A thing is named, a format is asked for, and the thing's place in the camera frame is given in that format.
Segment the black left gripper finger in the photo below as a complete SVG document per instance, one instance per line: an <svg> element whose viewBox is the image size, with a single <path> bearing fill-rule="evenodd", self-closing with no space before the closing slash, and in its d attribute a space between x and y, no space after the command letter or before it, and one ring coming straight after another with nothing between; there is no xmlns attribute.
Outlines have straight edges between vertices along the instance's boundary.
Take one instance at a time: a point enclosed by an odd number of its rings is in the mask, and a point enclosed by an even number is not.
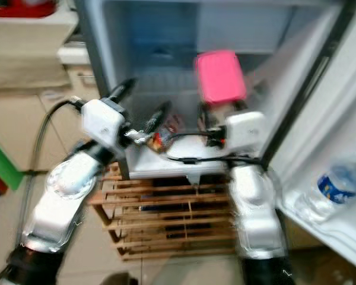
<svg viewBox="0 0 356 285"><path fill-rule="evenodd" d="M127 98L132 90L136 87L138 80L136 78L128 78L118 84L110 92L110 99L114 103L120 103Z"/></svg>
<svg viewBox="0 0 356 285"><path fill-rule="evenodd" d="M144 126L144 133L146 135L153 135L164 123L166 117L169 116L172 109L172 103L170 101L162 102L157 106L154 113L149 117Z"/></svg>

